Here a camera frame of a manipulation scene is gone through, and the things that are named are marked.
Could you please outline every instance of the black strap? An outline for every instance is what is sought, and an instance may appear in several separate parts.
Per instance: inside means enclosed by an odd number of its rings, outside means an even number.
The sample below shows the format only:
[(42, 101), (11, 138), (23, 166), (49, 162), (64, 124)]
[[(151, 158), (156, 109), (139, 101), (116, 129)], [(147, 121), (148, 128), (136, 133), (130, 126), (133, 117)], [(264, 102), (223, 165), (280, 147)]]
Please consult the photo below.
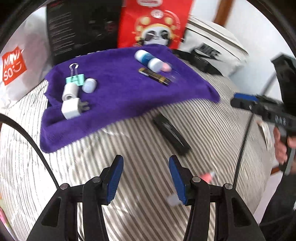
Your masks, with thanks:
[(217, 70), (213, 65), (211, 65), (208, 61), (205, 60), (205, 58), (213, 59), (211, 57), (199, 54), (194, 50), (191, 53), (188, 53), (177, 49), (173, 49), (172, 52), (180, 59), (188, 61), (191, 65), (193, 65), (194, 67), (196, 67), (204, 73), (222, 75), (219, 70)]

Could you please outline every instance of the cartoon panda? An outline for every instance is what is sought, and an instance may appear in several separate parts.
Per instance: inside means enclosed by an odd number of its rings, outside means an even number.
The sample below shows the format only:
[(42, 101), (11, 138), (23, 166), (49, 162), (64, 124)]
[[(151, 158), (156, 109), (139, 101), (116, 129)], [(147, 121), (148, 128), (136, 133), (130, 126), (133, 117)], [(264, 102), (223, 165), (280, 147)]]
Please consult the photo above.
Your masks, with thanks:
[(177, 36), (175, 30), (180, 26), (175, 16), (161, 10), (152, 10), (150, 16), (141, 16), (136, 21), (136, 37), (138, 45), (161, 44), (170, 46)]

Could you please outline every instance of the red bag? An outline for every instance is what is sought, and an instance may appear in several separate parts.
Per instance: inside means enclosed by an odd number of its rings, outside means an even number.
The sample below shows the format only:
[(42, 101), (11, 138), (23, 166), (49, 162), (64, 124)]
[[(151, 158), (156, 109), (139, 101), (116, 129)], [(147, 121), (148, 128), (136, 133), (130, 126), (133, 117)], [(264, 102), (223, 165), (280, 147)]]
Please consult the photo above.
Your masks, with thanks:
[(177, 49), (192, 0), (127, 0), (122, 8), (118, 47), (162, 44)]

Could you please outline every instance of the black product box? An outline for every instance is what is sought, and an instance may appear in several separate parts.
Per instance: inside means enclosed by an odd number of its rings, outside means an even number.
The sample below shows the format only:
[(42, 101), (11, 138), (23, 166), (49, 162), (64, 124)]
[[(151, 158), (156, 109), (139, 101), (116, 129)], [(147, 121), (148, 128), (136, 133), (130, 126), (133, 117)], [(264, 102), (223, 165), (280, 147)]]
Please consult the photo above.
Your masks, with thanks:
[(183, 156), (191, 150), (190, 145), (180, 132), (161, 113), (153, 118), (153, 123), (161, 134), (172, 144), (179, 155)]
[(47, 5), (47, 32), (54, 64), (117, 48), (121, 0), (57, 0)]

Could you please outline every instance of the striped tablecloth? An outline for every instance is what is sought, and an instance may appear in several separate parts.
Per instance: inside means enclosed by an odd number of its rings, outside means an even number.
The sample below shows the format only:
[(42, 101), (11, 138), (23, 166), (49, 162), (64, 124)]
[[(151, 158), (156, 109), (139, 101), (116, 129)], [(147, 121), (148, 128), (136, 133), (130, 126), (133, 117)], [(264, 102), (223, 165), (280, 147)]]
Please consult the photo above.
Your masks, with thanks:
[[(229, 79), (196, 71), (217, 89), (221, 96), (218, 104), (198, 99), (163, 106), (143, 116), (110, 124), (54, 153), (44, 154), (58, 182), (70, 185), (83, 184), (99, 175), (116, 154), (124, 157), (115, 199), (103, 206), (111, 241), (183, 240), (189, 207), (170, 207), (166, 202), (167, 196), (175, 192), (168, 168), (168, 158), (175, 152), (152, 123), (158, 112), (171, 121), (192, 147), (190, 153), (179, 158), (183, 166), (195, 175), (215, 171), (215, 185), (233, 182), (250, 114), (230, 106), (237, 88)], [(46, 89), (47, 81), (43, 81), (7, 111), (37, 144), (47, 106), (43, 95)], [(259, 204), (269, 178), (273, 153), (273, 149), (267, 152), (254, 120), (237, 184), (237, 191), (251, 212)], [(32, 147), (5, 124), (0, 136), (0, 180), (6, 215), (18, 239), (24, 241), (55, 186)], [(79, 232), (83, 237), (82, 208), (78, 208)], [(208, 240), (213, 240), (214, 225), (212, 206)]]

